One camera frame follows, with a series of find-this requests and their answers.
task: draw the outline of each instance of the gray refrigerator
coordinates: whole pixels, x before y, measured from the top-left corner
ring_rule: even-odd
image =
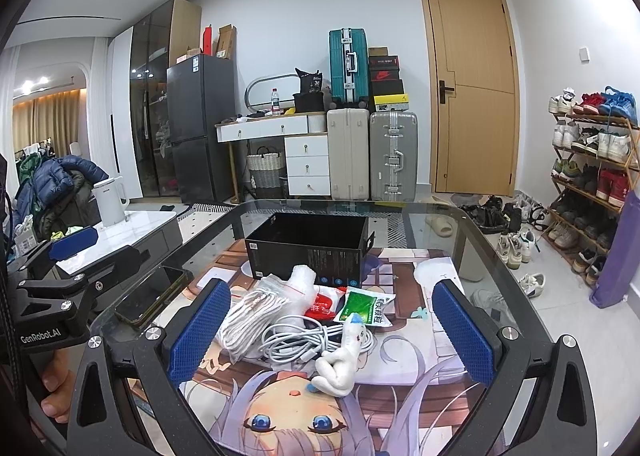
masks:
[[[233,194],[229,154],[215,125],[236,114],[235,66],[196,55],[167,70],[169,128],[182,203],[216,203]]]

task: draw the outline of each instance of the human hand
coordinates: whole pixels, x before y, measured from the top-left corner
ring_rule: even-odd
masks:
[[[69,421],[71,395],[76,382],[76,374],[69,371],[68,358],[66,350],[55,350],[53,360],[42,373],[42,383],[51,394],[40,403],[40,407],[44,414],[58,423]]]

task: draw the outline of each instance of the silver suitcase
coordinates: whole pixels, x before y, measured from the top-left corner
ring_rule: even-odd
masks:
[[[369,199],[369,111],[331,110],[326,114],[329,176],[334,200]]]
[[[373,113],[371,199],[412,202],[418,176],[418,118],[410,112]]]

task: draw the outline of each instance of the smartphone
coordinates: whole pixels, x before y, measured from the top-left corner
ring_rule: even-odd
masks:
[[[187,270],[159,266],[116,306],[117,317],[132,326],[143,325],[166,299],[189,283],[189,274]]]

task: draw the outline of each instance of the purple bag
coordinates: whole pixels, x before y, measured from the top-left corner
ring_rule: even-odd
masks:
[[[640,252],[640,199],[629,191],[620,215],[616,237],[607,262],[598,278],[590,301],[598,308],[613,306],[622,301],[629,283],[638,269]]]

